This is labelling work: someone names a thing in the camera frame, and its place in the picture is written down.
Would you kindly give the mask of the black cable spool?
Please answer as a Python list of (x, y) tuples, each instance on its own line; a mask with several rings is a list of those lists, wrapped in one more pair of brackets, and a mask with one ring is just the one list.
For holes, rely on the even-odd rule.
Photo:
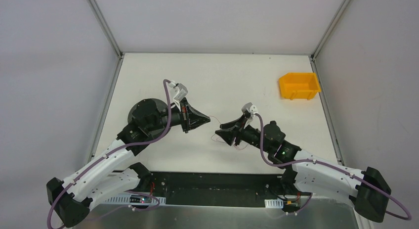
[(150, 141), (159, 137), (167, 127), (168, 105), (156, 98), (138, 102), (128, 114), (128, 123), (134, 125), (133, 138)]

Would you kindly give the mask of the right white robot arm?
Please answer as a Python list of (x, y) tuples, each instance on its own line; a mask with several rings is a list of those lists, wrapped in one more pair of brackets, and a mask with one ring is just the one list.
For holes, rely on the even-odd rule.
[(247, 124), (249, 119), (248, 114), (243, 114), (235, 121), (221, 124), (215, 134), (228, 145), (244, 141), (267, 153), (262, 159), (284, 170), (280, 181), (284, 193), (299, 191), (325, 196), (353, 207), (370, 221), (383, 222), (391, 188), (379, 170), (372, 167), (360, 170), (329, 163), (286, 141), (285, 133), (275, 121), (259, 130)]

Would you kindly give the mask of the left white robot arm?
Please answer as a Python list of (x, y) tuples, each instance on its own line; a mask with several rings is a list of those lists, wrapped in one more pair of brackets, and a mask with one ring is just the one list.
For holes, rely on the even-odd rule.
[(181, 126), (187, 133), (209, 122), (210, 117), (193, 108), (186, 98), (178, 106), (155, 98), (138, 102), (128, 114), (127, 125), (101, 155), (63, 180), (48, 181), (46, 189), (51, 208), (47, 227), (52, 228), (53, 213), (58, 215), (63, 227), (71, 228), (100, 203), (119, 193), (152, 192), (152, 174), (142, 163), (134, 163), (115, 176), (108, 175), (160, 140), (171, 127)]

